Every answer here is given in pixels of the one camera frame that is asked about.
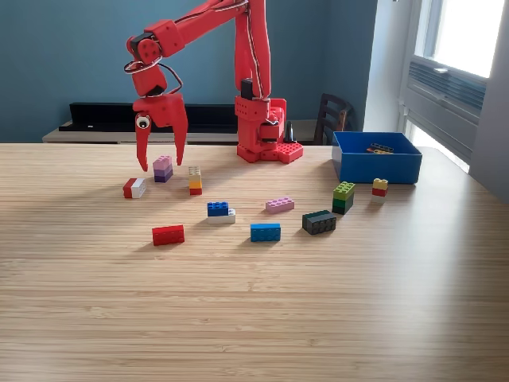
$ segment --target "blue plastic bin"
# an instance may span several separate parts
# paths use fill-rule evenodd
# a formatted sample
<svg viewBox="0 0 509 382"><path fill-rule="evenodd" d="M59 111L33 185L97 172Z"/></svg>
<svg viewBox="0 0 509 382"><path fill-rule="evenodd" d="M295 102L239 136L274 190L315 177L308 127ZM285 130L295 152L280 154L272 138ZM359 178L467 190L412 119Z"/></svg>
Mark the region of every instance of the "blue plastic bin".
<svg viewBox="0 0 509 382"><path fill-rule="evenodd" d="M394 154L370 154L372 144L389 146ZM372 183L387 179L389 183L414 184L419 179L422 154L402 133L334 133L332 160L340 181Z"/></svg>

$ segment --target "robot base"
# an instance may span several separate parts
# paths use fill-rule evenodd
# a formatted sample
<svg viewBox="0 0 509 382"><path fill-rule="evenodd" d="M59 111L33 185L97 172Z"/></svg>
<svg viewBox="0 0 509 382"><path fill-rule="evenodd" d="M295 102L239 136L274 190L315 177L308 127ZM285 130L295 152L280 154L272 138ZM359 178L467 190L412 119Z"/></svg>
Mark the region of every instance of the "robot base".
<svg viewBox="0 0 509 382"><path fill-rule="evenodd" d="M291 163L304 154L304 147L300 143L278 143L276 150L253 153L242 145L237 146L237 155L249 163L257 161L280 161Z"/></svg>

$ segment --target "red robot arm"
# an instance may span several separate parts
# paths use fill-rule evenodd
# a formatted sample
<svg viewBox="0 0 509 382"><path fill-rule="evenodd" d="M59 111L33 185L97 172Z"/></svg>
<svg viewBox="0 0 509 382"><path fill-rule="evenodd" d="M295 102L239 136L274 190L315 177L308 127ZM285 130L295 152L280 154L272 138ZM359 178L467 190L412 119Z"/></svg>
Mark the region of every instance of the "red robot arm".
<svg viewBox="0 0 509 382"><path fill-rule="evenodd" d="M182 163L188 121L177 74L159 61L182 50L207 32L236 19L235 84L241 96L235 100L239 117L237 152L249 162L273 160L286 117L283 99L268 99L270 94L270 48L266 30L265 0L208 0L184 17L161 20L127 41L133 55L124 70L133 77L141 99L134 103L137 156L147 171L146 148L152 126L173 127L177 164ZM168 69L179 87L166 92L167 83L161 67ZM265 157L260 153L271 152Z"/></svg>

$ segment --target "blue lego brick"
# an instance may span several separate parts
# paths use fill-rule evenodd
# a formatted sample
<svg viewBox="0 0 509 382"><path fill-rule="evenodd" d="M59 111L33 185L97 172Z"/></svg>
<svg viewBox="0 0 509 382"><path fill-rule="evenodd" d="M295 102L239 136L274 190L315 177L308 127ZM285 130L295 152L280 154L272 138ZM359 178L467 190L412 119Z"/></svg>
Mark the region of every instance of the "blue lego brick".
<svg viewBox="0 0 509 382"><path fill-rule="evenodd" d="M169 173L167 173L164 177L159 177L157 175L155 175L153 177L153 181L155 181L156 183L166 183L167 181L169 181L169 179L172 177L173 175L173 170L171 170Z"/></svg>
<svg viewBox="0 0 509 382"><path fill-rule="evenodd" d="M252 224L251 241L279 241L281 240L280 224Z"/></svg>
<svg viewBox="0 0 509 382"><path fill-rule="evenodd" d="M207 216L228 216L228 202L227 201L208 202Z"/></svg>

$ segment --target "black chair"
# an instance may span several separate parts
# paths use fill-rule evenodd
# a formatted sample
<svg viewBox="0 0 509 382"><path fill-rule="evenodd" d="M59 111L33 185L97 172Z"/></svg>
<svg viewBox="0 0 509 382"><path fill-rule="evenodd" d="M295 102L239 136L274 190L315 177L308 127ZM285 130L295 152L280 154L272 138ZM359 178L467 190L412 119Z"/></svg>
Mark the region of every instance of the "black chair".
<svg viewBox="0 0 509 382"><path fill-rule="evenodd" d="M317 128L315 129L314 146L324 144L331 146L334 139L334 131L352 130L352 105L332 94L323 94L318 112Z"/></svg>

